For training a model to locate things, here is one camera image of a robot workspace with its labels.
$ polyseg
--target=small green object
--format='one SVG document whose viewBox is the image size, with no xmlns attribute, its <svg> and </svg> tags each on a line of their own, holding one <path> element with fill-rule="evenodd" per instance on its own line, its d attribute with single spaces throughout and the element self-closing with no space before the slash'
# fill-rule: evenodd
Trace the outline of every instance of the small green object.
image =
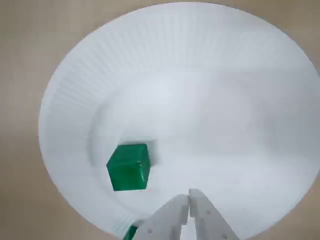
<svg viewBox="0 0 320 240">
<path fill-rule="evenodd" d="M 119 145 L 106 167 L 114 191 L 146 189 L 150 172 L 147 145 Z"/>
<path fill-rule="evenodd" d="M 138 227 L 131 225 L 129 230 L 126 232 L 123 240 L 131 240 L 134 238 L 134 235 L 136 234 Z"/>
</svg>

